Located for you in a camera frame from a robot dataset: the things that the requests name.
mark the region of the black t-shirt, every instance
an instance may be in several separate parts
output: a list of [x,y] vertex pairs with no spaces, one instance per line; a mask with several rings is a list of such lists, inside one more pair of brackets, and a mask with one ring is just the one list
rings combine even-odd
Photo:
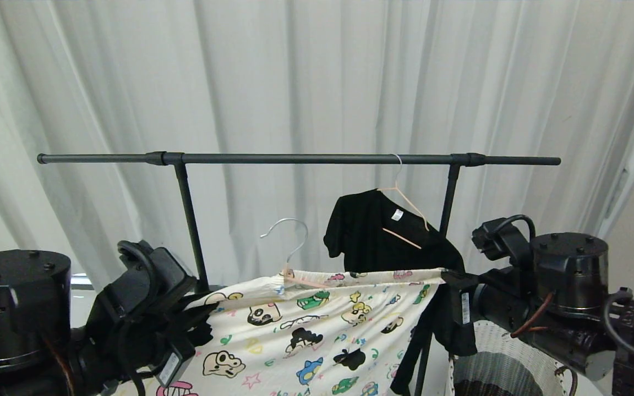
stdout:
[[[345,271],[448,268],[463,272],[463,259],[458,250],[432,225],[428,224],[428,228],[429,231],[425,230],[421,217],[397,205],[382,191],[369,190],[337,200],[324,235],[324,244],[330,257],[344,254]],[[434,333],[449,353],[458,356],[476,353],[473,326],[458,326],[453,321],[451,309],[449,287],[440,285],[420,316],[412,341],[398,367],[391,385],[395,393],[405,393],[429,332]]]

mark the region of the wicker basket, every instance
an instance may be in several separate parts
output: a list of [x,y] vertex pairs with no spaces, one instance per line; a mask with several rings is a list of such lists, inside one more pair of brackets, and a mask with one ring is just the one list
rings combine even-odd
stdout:
[[457,396],[566,395],[564,376],[554,374],[560,363],[492,322],[478,321],[474,328],[478,353],[450,360],[447,396],[455,396],[455,384]]

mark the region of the hanger hook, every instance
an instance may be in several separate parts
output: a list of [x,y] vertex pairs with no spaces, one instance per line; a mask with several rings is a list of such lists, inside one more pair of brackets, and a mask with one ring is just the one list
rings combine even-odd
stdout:
[[396,155],[395,153],[394,153],[394,156],[396,158],[398,158],[398,161],[400,161],[400,168],[398,168],[398,173],[395,173],[395,187],[397,187],[398,186],[398,178],[400,177],[400,172],[402,172],[402,170],[403,170],[403,158],[400,158],[400,156]]
[[285,259],[286,263],[290,263],[290,258],[292,257],[292,255],[295,254],[296,251],[300,250],[300,248],[302,248],[302,246],[305,245],[305,243],[307,242],[307,235],[309,235],[309,228],[307,228],[307,224],[305,224],[304,221],[299,220],[297,218],[292,218],[292,217],[281,218],[280,220],[276,221],[271,226],[271,228],[269,228],[269,231],[267,233],[265,233],[264,235],[259,236],[259,238],[265,238],[266,236],[269,236],[269,234],[271,233],[272,229],[274,229],[275,226],[277,226],[278,224],[282,223],[283,221],[297,221],[297,223],[300,223],[302,225],[302,227],[305,229],[305,238],[302,240],[302,243],[300,243],[300,245],[297,245],[297,248],[295,248],[293,251],[291,251],[290,254],[287,255],[287,259]]

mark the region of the white curtain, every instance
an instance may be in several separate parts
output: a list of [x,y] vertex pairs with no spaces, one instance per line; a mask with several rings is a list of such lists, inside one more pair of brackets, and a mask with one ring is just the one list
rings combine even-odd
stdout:
[[[98,287],[122,239],[192,265],[173,170],[40,152],[561,156],[462,169],[449,236],[481,272],[469,236],[491,218],[599,231],[633,147],[634,2],[0,2],[0,250],[68,254]],[[287,216],[310,229],[293,265],[339,270],[321,241],[332,206],[396,170],[189,166],[210,283],[278,271],[302,231],[258,235]],[[446,180],[400,177],[435,226]]]

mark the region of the clothing rack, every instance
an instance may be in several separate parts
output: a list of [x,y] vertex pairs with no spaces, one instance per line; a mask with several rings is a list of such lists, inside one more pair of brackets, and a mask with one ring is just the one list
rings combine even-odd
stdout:
[[[452,153],[451,155],[400,155],[403,165],[449,165],[447,191],[442,208],[440,233],[447,236],[451,217],[451,206],[455,196],[456,181],[462,166],[482,165],[550,165],[561,164],[561,158],[543,156],[485,156],[479,153]],[[178,178],[187,229],[192,244],[199,281],[196,290],[209,291],[209,280],[204,266],[202,247],[199,241],[197,220],[192,206],[189,183],[187,181],[187,163],[312,163],[342,165],[398,164],[395,155],[260,155],[259,153],[181,153],[153,151],[140,155],[38,155],[38,163],[148,163],[156,166],[173,166]],[[427,361],[430,354],[432,335],[428,335],[420,355],[415,396],[421,396],[425,384]]]

